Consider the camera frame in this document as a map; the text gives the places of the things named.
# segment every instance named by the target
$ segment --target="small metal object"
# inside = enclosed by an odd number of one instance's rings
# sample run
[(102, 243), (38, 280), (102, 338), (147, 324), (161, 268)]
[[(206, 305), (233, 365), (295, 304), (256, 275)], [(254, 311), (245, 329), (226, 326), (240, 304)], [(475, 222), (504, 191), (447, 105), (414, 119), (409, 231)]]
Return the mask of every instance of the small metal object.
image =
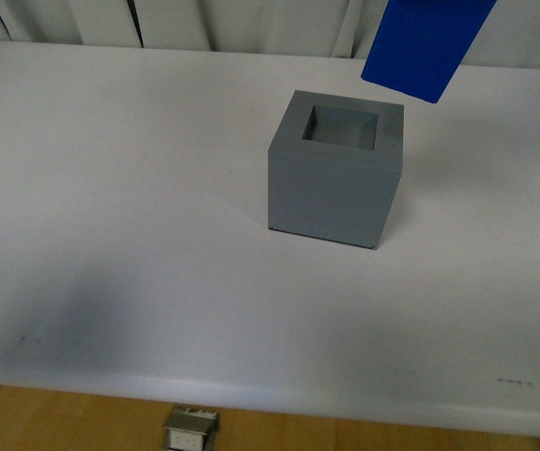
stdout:
[(211, 451), (220, 415), (178, 406), (163, 424), (165, 436), (162, 451)]

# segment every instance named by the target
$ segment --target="white backdrop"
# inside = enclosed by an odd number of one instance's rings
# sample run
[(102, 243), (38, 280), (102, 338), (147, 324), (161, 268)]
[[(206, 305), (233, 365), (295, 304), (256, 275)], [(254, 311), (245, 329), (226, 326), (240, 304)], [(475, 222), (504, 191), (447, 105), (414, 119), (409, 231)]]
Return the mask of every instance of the white backdrop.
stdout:
[[(387, 0), (0, 0), (0, 39), (365, 58)], [(465, 64), (540, 68), (540, 0), (499, 0)]]

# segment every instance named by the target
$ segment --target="gray box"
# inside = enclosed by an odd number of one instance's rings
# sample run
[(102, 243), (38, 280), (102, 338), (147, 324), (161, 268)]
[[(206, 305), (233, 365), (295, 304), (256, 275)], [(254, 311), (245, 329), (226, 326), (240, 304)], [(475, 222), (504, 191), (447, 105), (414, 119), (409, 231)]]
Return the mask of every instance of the gray box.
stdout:
[(295, 91), (269, 150), (269, 227), (376, 249), (402, 167), (403, 105)]

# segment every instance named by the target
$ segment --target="square hole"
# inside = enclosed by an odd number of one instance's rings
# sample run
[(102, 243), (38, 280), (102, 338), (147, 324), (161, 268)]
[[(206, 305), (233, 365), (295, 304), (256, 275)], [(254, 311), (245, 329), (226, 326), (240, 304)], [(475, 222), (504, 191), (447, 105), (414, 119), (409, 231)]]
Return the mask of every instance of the square hole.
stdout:
[(302, 139), (374, 150), (378, 114), (315, 105)]

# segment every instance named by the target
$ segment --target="white tabletop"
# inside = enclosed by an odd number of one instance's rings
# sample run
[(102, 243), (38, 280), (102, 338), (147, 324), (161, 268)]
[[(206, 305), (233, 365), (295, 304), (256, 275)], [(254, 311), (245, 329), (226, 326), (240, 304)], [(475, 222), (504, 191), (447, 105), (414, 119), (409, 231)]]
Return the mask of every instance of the white tabletop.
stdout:
[[(540, 435), (540, 70), (0, 43), (0, 383)], [(295, 89), (404, 103), (377, 251), (269, 231)]]

